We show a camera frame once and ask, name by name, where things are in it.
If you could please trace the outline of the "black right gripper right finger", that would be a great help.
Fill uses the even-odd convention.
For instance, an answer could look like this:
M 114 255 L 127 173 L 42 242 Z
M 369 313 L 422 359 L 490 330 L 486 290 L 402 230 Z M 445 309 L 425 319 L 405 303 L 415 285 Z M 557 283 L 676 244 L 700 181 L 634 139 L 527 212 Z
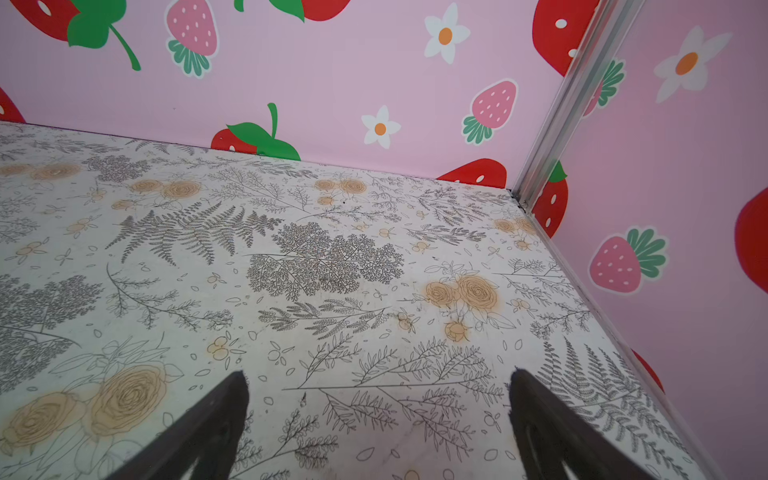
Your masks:
M 510 422 L 529 479 L 651 477 L 528 371 L 512 373 L 509 400 Z

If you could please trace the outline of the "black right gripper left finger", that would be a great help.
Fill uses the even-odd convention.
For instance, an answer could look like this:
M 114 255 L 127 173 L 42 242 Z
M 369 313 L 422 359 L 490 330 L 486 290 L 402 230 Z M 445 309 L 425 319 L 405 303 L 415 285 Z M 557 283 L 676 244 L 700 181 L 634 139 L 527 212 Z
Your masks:
M 248 413 L 243 372 L 230 373 L 146 448 L 110 475 L 112 479 L 227 479 Z

